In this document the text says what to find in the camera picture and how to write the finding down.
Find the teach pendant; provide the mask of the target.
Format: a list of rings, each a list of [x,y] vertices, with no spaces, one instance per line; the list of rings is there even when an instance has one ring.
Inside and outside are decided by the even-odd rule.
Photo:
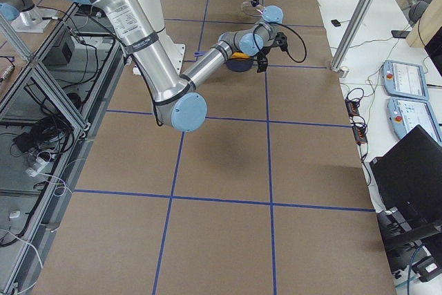
[[[434,140],[441,143],[441,130],[431,104],[404,97],[390,97],[387,103],[390,122],[398,139],[420,125]]]
[[[381,66],[381,75],[388,95],[429,100],[422,65],[386,60]]]

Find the aluminium frame post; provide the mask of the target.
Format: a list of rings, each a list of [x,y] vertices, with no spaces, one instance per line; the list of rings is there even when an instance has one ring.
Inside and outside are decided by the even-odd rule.
[[[373,0],[358,1],[358,3],[356,4],[356,8],[352,14],[352,17],[349,21],[349,25],[346,28],[344,35],[330,63],[330,69],[336,72],[340,78],[344,78],[346,76],[345,69],[342,69],[343,67],[342,63],[372,2]]]

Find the yellow corn cob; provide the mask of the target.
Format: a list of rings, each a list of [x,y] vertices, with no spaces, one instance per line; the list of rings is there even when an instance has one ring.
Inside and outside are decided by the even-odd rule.
[[[232,54],[231,58],[232,59],[249,59],[250,56],[248,56],[247,54],[244,54],[244,53],[236,52],[236,53]]]

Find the teach pendant far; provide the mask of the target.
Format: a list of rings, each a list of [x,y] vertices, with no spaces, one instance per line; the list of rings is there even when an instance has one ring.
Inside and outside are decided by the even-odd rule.
[[[381,75],[388,95],[429,100],[422,65],[386,60],[381,66]]]

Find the teach pendant near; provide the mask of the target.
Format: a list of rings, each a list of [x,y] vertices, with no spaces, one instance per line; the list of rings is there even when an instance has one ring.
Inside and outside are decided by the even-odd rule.
[[[420,125],[434,140],[441,143],[441,130],[431,104],[404,97],[390,97],[387,103],[390,122],[398,139]]]

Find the small black device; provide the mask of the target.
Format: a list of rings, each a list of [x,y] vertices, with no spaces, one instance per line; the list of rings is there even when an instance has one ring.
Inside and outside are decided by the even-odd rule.
[[[331,20],[331,23],[332,23],[332,25],[335,26],[335,27],[339,27],[339,26],[341,26],[341,22],[339,22],[339,20],[337,20],[337,19],[332,19],[332,20]]]

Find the blue saucepan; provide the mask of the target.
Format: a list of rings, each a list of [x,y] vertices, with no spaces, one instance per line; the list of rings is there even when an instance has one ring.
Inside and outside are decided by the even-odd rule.
[[[233,72],[244,72],[251,69],[253,59],[232,59],[218,49],[211,48],[205,52],[191,67],[189,72],[193,76],[208,76],[213,74],[223,65]]]

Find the glass pot lid blue knob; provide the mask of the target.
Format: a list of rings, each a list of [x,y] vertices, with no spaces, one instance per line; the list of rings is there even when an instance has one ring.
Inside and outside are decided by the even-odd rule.
[[[244,15],[250,17],[261,17],[265,7],[262,4],[253,5],[251,1],[244,1],[241,4],[241,11]]]

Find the black laptop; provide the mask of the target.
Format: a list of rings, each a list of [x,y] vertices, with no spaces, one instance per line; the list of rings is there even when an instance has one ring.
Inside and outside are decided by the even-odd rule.
[[[370,162],[384,206],[441,219],[441,145],[420,125]]]

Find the black power strip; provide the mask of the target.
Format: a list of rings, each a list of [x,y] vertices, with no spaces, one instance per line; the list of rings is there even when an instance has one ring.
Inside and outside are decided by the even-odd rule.
[[[357,145],[367,144],[367,123],[359,113],[359,101],[345,99],[345,106],[352,126],[352,132]]]

